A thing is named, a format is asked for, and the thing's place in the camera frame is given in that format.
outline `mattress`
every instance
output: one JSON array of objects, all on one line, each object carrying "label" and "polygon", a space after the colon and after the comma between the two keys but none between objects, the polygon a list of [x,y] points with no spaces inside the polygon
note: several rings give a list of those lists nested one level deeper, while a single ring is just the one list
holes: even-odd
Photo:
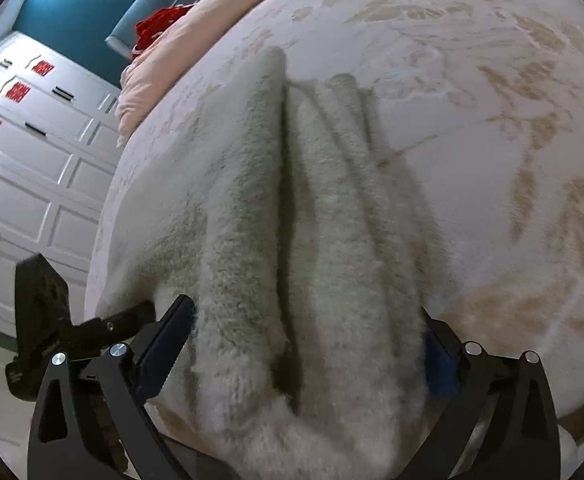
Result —
[{"label": "mattress", "polygon": [[197,102],[266,45],[294,80],[351,73],[399,205],[424,306],[489,352],[542,357],[556,410],[584,404],[584,2],[266,0],[134,133],[86,291],[104,287],[121,199]]}]

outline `silver screw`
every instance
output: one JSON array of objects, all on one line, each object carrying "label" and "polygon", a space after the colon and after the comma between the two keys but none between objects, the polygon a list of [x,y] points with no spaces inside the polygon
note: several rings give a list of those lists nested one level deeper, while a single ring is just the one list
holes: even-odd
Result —
[{"label": "silver screw", "polygon": [[121,357],[125,352],[128,351],[128,346],[125,343],[116,343],[110,348],[110,355],[114,357]]},{"label": "silver screw", "polygon": [[540,357],[538,356],[538,354],[536,352],[532,352],[531,350],[528,350],[527,352],[525,352],[525,360],[528,363],[535,365],[537,362],[540,361]]},{"label": "silver screw", "polygon": [[54,366],[62,365],[66,362],[66,355],[63,352],[59,352],[58,354],[54,354],[52,357],[52,364]]},{"label": "silver screw", "polygon": [[470,341],[469,343],[465,343],[465,351],[469,355],[480,355],[483,352],[483,348],[478,343]]}]

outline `red cloth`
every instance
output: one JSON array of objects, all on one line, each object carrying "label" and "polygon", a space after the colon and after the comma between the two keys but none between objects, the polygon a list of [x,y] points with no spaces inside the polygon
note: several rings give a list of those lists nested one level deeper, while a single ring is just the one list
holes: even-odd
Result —
[{"label": "red cloth", "polygon": [[146,48],[154,43],[172,23],[181,16],[185,16],[195,4],[196,2],[189,5],[165,7],[157,10],[152,16],[144,19],[142,22],[136,23],[134,28],[136,28],[138,40],[132,49],[132,59],[139,56]]}]

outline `gray towel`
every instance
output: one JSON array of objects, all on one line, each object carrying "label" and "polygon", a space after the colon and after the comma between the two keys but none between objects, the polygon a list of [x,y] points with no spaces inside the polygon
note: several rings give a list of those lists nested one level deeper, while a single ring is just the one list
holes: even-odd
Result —
[{"label": "gray towel", "polygon": [[245,479],[381,479],[425,397],[408,250],[354,78],[267,49],[130,187],[98,315],[198,305],[161,394]]}]

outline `pink comforter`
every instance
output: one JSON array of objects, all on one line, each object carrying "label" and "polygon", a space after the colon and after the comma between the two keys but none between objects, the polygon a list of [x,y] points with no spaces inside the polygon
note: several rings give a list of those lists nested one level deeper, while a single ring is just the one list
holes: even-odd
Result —
[{"label": "pink comforter", "polygon": [[116,115],[126,142],[181,76],[262,0],[201,0],[134,59],[121,76]]}]

